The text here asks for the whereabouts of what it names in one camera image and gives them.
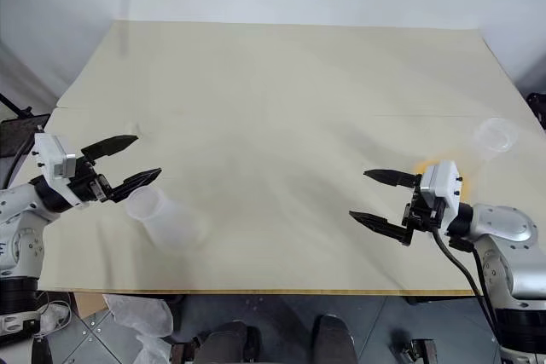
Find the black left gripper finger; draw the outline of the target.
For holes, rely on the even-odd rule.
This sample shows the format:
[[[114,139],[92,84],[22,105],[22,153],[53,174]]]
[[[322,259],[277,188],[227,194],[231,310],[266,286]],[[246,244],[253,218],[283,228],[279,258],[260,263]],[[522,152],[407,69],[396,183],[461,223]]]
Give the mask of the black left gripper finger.
[[[81,152],[87,159],[112,156],[128,148],[137,139],[138,137],[134,135],[113,136],[84,147],[81,149]]]
[[[140,187],[151,184],[162,172],[161,168],[146,170],[130,176],[113,188],[110,192],[110,200],[114,203],[119,203],[129,197],[129,195]]]

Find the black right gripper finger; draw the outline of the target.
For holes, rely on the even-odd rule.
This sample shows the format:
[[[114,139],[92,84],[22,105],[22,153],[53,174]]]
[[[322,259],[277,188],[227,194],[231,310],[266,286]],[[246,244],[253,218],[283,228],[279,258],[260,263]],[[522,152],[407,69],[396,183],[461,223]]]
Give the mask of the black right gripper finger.
[[[398,170],[373,169],[366,170],[363,174],[379,183],[392,187],[403,186],[413,188],[417,184],[417,175]]]
[[[409,228],[391,224],[385,218],[369,213],[349,211],[349,215],[355,221],[377,234],[395,239],[404,246],[411,244],[413,231]]]

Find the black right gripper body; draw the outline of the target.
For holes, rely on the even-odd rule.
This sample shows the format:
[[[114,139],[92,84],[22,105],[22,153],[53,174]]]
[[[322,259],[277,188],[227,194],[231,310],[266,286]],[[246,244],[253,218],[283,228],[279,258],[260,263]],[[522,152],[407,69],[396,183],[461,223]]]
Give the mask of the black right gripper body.
[[[407,229],[433,232],[441,227],[442,199],[421,189],[422,174],[415,176],[411,201],[405,206],[402,225]]]

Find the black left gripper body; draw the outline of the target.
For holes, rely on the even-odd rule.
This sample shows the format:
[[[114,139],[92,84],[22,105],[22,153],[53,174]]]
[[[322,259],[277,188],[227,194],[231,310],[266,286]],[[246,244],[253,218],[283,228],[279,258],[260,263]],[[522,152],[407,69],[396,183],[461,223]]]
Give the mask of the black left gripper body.
[[[80,156],[76,160],[74,176],[69,178],[68,188],[82,202],[106,202],[112,199],[113,189],[103,174],[95,171],[95,163]]]

